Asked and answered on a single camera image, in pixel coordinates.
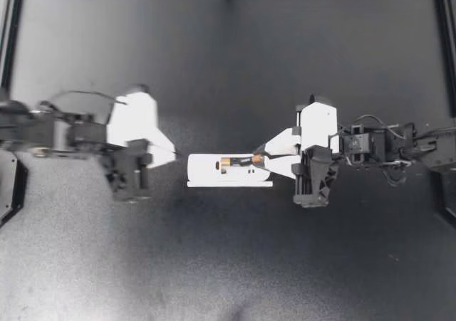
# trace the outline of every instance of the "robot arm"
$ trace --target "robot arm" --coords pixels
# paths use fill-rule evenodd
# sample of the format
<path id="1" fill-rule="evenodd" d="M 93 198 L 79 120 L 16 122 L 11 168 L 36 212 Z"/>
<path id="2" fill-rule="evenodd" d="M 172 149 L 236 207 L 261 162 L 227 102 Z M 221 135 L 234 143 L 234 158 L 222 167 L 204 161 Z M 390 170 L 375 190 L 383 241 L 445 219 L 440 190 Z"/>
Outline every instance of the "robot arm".
<path id="1" fill-rule="evenodd" d="M 136 87 L 111 99 L 113 109 L 107 124 L 96 122 L 91 114 L 63 112 L 49 101 L 41 102 L 33 111 L 14 100 L 1 102 L 0 158 L 15 160 L 12 152 L 24 150 L 35 157 L 95 156 L 115 200 L 148 198 L 148 169 L 174 160 L 174 145 L 158 129 L 157 106 L 146 87 Z M 17 175 L 8 176 L 15 182 Z M 10 190 L 9 195 L 13 196 L 14 191 Z M 14 209 L 11 196 L 6 197 L 11 202 L 1 211 L 0 220 Z"/>
<path id="2" fill-rule="evenodd" d="M 252 168 L 273 172 L 294 179 L 294 202 L 305 208 L 326 206 L 331 185 L 340 164 L 352 167 L 377 167 L 388 183 L 395 186 L 405 181 L 404 168 L 420 161 L 433 171 L 446 172 L 456 168 L 456 128 L 449 127 L 420 134 L 413 123 L 387 125 L 373 115 L 363 115 L 348 127 L 339 127 L 337 110 L 324 99 L 311 97 L 308 105 L 296 109 L 296 126 L 285 129 L 251 155 L 240 157 L 216 155 L 224 166 L 202 172 L 219 172 L 210 182 L 192 182 L 192 173 L 201 166 L 189 157 L 189 186 L 231 186 L 224 177 L 232 167 L 244 171 L 246 184 L 257 178 L 248 173 Z"/>

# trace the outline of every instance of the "white 3d-printed part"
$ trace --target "white 3d-printed part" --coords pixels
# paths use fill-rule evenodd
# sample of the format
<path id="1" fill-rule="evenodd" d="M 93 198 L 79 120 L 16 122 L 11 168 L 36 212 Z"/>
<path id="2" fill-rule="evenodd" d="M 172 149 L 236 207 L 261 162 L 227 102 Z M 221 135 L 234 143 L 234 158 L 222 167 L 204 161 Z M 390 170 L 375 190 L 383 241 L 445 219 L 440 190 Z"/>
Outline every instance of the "white 3d-printed part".
<path id="1" fill-rule="evenodd" d="M 191 154 L 188 157 L 188 187 L 271 187 L 272 181 L 265 181 L 269 172 L 255 166 L 227 167 L 221 170 L 223 157 L 251 157 L 252 154 Z"/>

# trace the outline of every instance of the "dark gray surface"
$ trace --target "dark gray surface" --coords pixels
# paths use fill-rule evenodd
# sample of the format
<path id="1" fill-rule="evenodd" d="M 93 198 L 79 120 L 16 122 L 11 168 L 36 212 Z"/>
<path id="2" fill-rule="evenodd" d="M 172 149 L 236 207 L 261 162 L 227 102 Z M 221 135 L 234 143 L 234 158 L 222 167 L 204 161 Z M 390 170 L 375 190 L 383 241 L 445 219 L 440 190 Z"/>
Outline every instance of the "dark gray surface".
<path id="1" fill-rule="evenodd" d="M 342 122 L 452 124 L 433 0 L 25 0 L 12 97 L 146 83 L 184 154 L 245 152 L 311 93 Z M 62 101 L 73 110 L 102 102 Z M 342 168 L 325 209 L 274 189 L 115 204 L 94 161 L 23 156 L 26 207 L 0 229 L 0 320 L 453 320 L 456 232 L 427 172 L 389 187 Z"/>

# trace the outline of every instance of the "black tabletop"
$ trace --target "black tabletop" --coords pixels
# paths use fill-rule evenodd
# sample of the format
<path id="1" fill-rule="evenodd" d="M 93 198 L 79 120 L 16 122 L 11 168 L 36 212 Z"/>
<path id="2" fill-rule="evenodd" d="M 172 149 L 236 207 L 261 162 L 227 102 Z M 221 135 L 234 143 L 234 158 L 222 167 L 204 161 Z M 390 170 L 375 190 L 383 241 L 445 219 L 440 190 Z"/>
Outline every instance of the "black tabletop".
<path id="1" fill-rule="evenodd" d="M 364 113 L 453 124 L 434 0 L 24 0 L 11 96 L 151 87 L 184 155 L 249 152 L 325 95 Z M 66 110 L 107 111 L 97 98 Z M 0 320 L 453 320 L 456 231 L 429 173 L 388 186 L 341 168 L 327 208 L 273 189 L 188 189 L 186 158 L 153 199 L 112 201 L 95 160 L 33 159 L 0 228 Z"/>

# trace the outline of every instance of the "cable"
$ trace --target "cable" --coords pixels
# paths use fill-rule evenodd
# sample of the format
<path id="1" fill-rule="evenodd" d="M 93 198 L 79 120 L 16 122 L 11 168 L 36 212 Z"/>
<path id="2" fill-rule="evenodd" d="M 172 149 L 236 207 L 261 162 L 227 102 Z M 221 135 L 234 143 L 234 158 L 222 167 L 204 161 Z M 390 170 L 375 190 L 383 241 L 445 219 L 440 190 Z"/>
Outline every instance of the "cable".
<path id="1" fill-rule="evenodd" d="M 389 173 L 386 171 L 386 169 L 384 169 L 382 172 L 383 172 L 383 176 L 386 178 L 386 181 L 388 182 L 388 184 L 393 187 L 397 187 L 400 184 L 403 184 L 405 182 L 405 180 L 407 179 L 407 177 L 405 175 L 403 175 L 400 179 L 393 179 L 391 177 L 391 175 L 389 175 Z"/>
<path id="2" fill-rule="evenodd" d="M 438 135 L 438 134 L 442 134 L 442 133 L 445 133 L 445 132 L 456 132 L 456 127 L 441 127 L 439 129 L 429 130 L 427 132 L 424 132 L 421 135 L 418 135 L 418 136 L 414 137 L 413 139 L 414 140 L 421 140 L 422 138 L 429 137 L 429 136 L 434 136 L 434 135 Z"/>
<path id="3" fill-rule="evenodd" d="M 105 93 L 98 92 L 98 91 L 82 91 L 82 90 L 67 90 L 67 91 L 59 92 L 59 93 L 56 93 L 55 95 L 51 96 L 48 99 L 48 101 L 52 102 L 53 100 L 59 99 L 64 95 L 70 95 L 72 93 L 81 94 L 81 95 L 97 95 L 98 97 L 102 97 L 102 98 L 111 100 L 113 102 L 118 102 L 119 104 L 127 105 L 126 102 L 121 102 L 121 101 L 117 100 L 116 98 L 111 97 L 110 95 L 106 95 Z"/>
<path id="4" fill-rule="evenodd" d="M 366 118 L 372 118 L 373 120 L 376 120 L 380 125 L 382 125 L 385 129 L 387 129 L 387 131 L 389 131 L 391 134 L 395 135 L 397 138 L 405 140 L 405 136 L 399 135 L 396 131 L 393 130 L 394 127 L 397 127 L 396 125 L 394 127 L 391 127 L 375 115 L 362 115 L 362 116 L 356 118 L 353 122 L 358 122 L 358 121 L 364 120 Z"/>

